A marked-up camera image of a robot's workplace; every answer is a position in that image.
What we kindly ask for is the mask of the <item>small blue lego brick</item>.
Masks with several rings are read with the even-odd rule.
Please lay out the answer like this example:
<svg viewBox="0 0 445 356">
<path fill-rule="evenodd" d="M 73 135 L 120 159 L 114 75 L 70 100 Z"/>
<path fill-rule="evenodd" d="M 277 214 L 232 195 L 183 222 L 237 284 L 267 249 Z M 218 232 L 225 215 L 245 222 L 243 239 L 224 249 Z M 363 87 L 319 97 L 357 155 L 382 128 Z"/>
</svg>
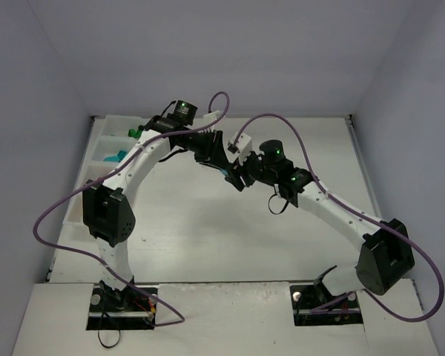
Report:
<svg viewBox="0 0 445 356">
<path fill-rule="evenodd" d="M 118 153 L 118 157 L 119 157 L 119 161 L 121 162 L 124 158 L 125 158 L 125 156 L 127 155 L 127 151 L 119 151 L 119 153 Z"/>
</svg>

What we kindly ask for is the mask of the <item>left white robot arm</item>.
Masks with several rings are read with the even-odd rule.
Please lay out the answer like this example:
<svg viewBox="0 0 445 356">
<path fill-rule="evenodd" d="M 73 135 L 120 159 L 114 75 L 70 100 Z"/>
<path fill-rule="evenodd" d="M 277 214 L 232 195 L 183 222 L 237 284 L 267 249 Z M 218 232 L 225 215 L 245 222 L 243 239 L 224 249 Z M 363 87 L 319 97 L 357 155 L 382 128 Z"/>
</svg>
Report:
<svg viewBox="0 0 445 356">
<path fill-rule="evenodd" d="M 134 287 L 128 258 L 128 239 L 136 226 L 134 201 L 139 186 L 159 161 L 179 147 L 194 153 L 198 162 L 227 169 L 222 134 L 214 130 L 227 111 L 209 111 L 203 126 L 195 128 L 197 107 L 176 101 L 173 112 L 153 116 L 140 126 L 136 144 L 113 171 L 87 182 L 82 192 L 83 223 L 98 245 L 105 291 L 121 295 Z"/>
</svg>

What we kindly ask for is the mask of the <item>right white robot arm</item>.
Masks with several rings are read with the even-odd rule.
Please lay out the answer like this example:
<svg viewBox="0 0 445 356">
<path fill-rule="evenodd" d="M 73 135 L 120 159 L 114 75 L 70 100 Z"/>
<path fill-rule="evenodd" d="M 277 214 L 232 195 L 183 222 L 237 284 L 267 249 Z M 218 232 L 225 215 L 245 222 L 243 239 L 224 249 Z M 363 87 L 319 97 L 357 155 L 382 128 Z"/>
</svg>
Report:
<svg viewBox="0 0 445 356">
<path fill-rule="evenodd" d="M 265 141 L 259 149 L 259 154 L 253 151 L 251 138 L 246 136 L 228 144 L 228 150 L 237 156 L 231 171 L 244 186 L 254 182 L 271 186 L 276 196 L 322 220 L 359 254 L 357 262 L 330 267 L 315 280 L 324 294 L 337 297 L 366 289 L 384 295 L 412 270 L 412 248 L 396 235 L 406 233 L 402 222 L 393 219 L 382 229 L 379 218 L 352 206 L 340 207 L 328 197 L 326 187 L 317 186 L 309 171 L 286 158 L 281 141 Z"/>
</svg>

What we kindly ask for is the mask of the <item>teal oval lego brick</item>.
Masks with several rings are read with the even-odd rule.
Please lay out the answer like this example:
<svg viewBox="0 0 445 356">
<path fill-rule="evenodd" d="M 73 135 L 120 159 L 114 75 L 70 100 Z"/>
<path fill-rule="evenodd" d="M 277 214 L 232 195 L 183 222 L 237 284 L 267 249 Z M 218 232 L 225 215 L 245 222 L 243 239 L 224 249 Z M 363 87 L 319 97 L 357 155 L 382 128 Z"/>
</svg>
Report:
<svg viewBox="0 0 445 356">
<path fill-rule="evenodd" d="M 116 155 L 116 156 L 107 156 L 103 159 L 104 162 L 115 162 L 115 163 L 119 163 L 122 161 L 122 158 L 120 155 Z"/>
</svg>

